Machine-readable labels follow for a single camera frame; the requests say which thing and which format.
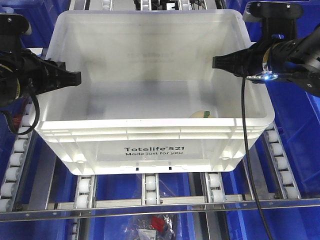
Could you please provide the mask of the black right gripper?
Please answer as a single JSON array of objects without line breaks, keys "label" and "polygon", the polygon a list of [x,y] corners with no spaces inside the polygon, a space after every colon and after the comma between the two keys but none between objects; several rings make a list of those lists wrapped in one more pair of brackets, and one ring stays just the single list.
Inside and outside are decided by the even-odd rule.
[{"label": "black right gripper", "polygon": [[292,83],[320,96],[320,26],[304,38],[251,47],[212,58],[212,68],[236,77],[261,73],[263,82]]}]

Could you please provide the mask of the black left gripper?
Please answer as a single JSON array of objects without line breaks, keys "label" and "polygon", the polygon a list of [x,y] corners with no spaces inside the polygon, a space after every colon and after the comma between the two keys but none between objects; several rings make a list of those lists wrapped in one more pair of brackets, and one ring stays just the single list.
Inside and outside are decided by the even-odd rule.
[{"label": "black left gripper", "polygon": [[20,55],[0,52],[0,106],[7,107],[16,100],[30,96],[76,87],[82,83],[80,71],[66,70],[65,62],[54,62],[38,57],[29,49],[21,49]]}]

